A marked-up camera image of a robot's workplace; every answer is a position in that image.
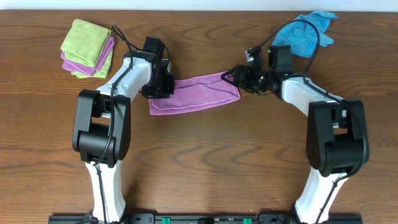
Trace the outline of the purple microfiber cloth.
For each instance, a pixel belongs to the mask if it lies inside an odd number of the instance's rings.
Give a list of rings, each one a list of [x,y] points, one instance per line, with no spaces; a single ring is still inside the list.
[[[174,94],[169,98],[150,99],[151,115],[173,115],[201,111],[227,105],[241,98],[237,87],[214,73],[175,81]]]

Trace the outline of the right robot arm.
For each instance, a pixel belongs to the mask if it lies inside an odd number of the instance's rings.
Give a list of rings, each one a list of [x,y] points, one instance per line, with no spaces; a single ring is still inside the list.
[[[221,74],[232,86],[257,95],[275,94],[307,117],[306,155],[311,166],[304,190],[284,223],[353,223],[335,218],[329,209],[342,185],[369,160],[364,106],[360,100],[333,95],[295,72],[289,45],[268,49],[269,69],[261,48],[246,51],[248,65]]]

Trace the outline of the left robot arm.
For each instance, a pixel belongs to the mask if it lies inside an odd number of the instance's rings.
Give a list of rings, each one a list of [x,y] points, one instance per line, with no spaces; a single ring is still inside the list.
[[[119,223],[126,208],[121,162],[131,142],[131,102],[137,94],[147,99],[169,98],[175,80],[165,44],[147,37],[140,50],[129,49],[122,67],[103,86],[78,95],[72,146],[91,177],[94,209],[90,223]]]

